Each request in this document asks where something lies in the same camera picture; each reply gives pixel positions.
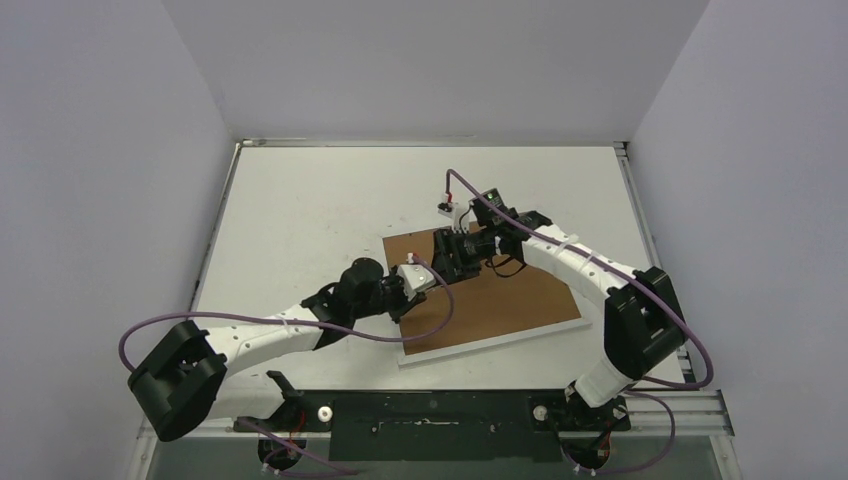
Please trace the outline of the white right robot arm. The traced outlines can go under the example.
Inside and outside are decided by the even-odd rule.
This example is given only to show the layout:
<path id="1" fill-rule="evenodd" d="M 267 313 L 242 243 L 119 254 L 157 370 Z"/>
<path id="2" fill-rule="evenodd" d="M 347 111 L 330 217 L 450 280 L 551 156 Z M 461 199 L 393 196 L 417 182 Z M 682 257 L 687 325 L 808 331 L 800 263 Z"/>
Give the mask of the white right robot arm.
<path id="1" fill-rule="evenodd" d="M 508 257 L 551 275 L 599 309 L 600 358 L 567 389 L 565 414 L 575 427 L 593 427 L 605 404 L 689 339 L 663 270 L 640 271 L 598 254 L 547 216 L 507 207 L 496 189 L 466 205 L 446 192 L 438 211 L 451 224 L 433 234 L 431 265 L 447 283 L 474 278 L 486 261 Z"/>

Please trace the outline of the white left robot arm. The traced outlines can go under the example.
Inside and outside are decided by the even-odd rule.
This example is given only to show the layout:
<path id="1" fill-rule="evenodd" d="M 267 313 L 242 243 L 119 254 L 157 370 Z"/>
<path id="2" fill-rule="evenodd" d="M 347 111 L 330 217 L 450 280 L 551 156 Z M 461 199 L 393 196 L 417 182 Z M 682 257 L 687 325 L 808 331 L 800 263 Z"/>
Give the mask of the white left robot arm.
<path id="1" fill-rule="evenodd" d="M 279 372 L 251 368 L 284 355 L 328 347 L 348 336 L 380 343 L 390 337 L 355 329 L 358 320 L 387 314 L 394 320 L 447 283 L 412 255 L 385 271 L 373 259 L 355 260 L 338 281 L 268 317 L 189 311 L 143 321 L 173 326 L 138 364 L 127 357 L 130 335 L 119 340 L 128 388 L 156 437 L 181 439 L 210 419 L 248 417 L 282 431 L 297 420 L 299 405 Z"/>

